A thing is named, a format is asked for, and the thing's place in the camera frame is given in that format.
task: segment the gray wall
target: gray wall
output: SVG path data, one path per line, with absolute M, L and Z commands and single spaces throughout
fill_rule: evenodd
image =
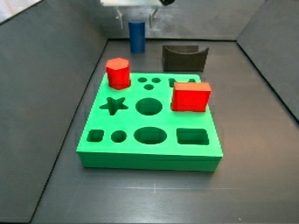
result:
M 145 36 L 152 39 L 225 39 L 236 40 L 264 0 L 176 0 L 162 7 L 148 28 L 150 7 L 120 8 L 125 15 L 125 28 L 120 29 L 113 7 L 102 7 L 93 0 L 102 21 L 102 31 L 112 39 L 128 38 L 126 21 L 145 21 Z
M 299 1 L 268 0 L 237 43 L 299 120 Z
M 85 0 L 0 26 L 0 222 L 28 222 L 106 38 Z

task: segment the hole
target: hole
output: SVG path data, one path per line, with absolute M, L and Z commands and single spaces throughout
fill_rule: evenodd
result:
M 98 143 L 102 140 L 104 130 L 102 129 L 92 129 L 88 132 L 88 142 Z
M 205 129 L 177 129 L 176 137 L 178 144 L 209 144 Z
M 152 78 L 153 83 L 158 83 L 161 80 L 158 78 Z
M 122 143 L 126 140 L 126 133 L 122 130 L 113 132 L 110 139 L 114 143 Z
M 144 98 L 136 103 L 134 109 L 141 115 L 153 116 L 161 111 L 162 104 L 154 98 Z
M 100 106 L 100 109 L 108 109 L 108 113 L 113 115 L 120 109 L 128 109 L 128 106 L 124 104 L 125 97 L 113 99 L 112 97 L 106 98 L 106 104 Z
M 146 90 L 152 90 L 153 88 L 154 88 L 154 86 L 150 84 L 144 85 L 144 89 L 146 89 Z
M 173 87 L 173 83 L 176 82 L 176 80 L 174 79 L 169 79 L 168 81 L 169 81 L 169 88 L 172 88 Z
M 145 127 L 134 132 L 134 140 L 141 144 L 158 144 L 165 138 L 165 132 L 154 127 Z
M 146 78 L 141 77 L 137 79 L 138 82 L 146 82 Z

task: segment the red cube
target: red cube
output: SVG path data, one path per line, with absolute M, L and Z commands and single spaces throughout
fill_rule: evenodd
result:
M 210 96 L 208 82 L 174 82 L 172 88 L 172 111 L 204 112 Z

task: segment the circular hole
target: circular hole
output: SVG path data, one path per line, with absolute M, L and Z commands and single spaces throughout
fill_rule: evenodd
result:
M 158 144 L 165 138 L 165 132 L 154 127 L 144 127 L 134 132 L 134 140 L 141 144 Z
M 158 83 L 161 80 L 158 78 L 152 78 L 153 83 Z
M 154 86 L 150 84 L 144 85 L 144 89 L 146 89 L 146 90 L 152 90 L 153 88 L 154 88 Z
M 136 103 L 134 109 L 141 115 L 153 116 L 161 111 L 162 104 L 154 98 L 144 98 Z
M 122 143 L 126 140 L 126 133 L 122 130 L 117 130 L 110 135 L 110 139 L 114 143 Z
M 138 82 L 146 82 L 146 78 L 141 77 L 137 79 Z

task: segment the star-shaped hole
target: star-shaped hole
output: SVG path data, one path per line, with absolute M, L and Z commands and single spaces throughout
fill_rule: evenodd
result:
M 108 109 L 108 113 L 113 115 L 120 109 L 128 109 L 128 106 L 124 104 L 125 97 L 113 99 L 112 97 L 106 98 L 106 104 L 100 106 L 100 109 Z

